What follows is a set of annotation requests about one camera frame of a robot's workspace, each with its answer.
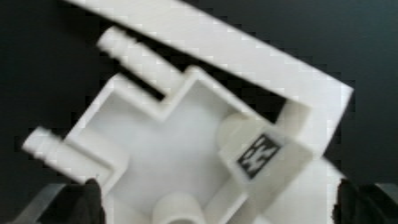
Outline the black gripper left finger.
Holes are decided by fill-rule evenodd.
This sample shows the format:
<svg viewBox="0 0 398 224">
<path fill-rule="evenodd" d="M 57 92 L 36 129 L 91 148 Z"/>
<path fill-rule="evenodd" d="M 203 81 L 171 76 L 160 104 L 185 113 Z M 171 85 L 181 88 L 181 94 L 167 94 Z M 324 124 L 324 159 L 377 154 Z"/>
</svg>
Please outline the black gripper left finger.
<svg viewBox="0 0 398 224">
<path fill-rule="evenodd" d="M 82 185 L 69 185 L 57 202 L 57 224 L 107 224 L 101 205 L 101 188 L 94 179 Z"/>
</svg>

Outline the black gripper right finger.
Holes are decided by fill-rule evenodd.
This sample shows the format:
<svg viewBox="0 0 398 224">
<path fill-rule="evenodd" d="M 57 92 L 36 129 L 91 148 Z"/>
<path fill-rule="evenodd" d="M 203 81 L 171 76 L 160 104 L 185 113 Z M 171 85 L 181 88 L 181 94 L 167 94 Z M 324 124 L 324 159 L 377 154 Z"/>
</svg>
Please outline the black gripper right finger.
<svg viewBox="0 0 398 224">
<path fill-rule="evenodd" d="M 332 220 L 334 224 L 398 224 L 398 184 L 357 185 L 343 179 Z"/>
</svg>

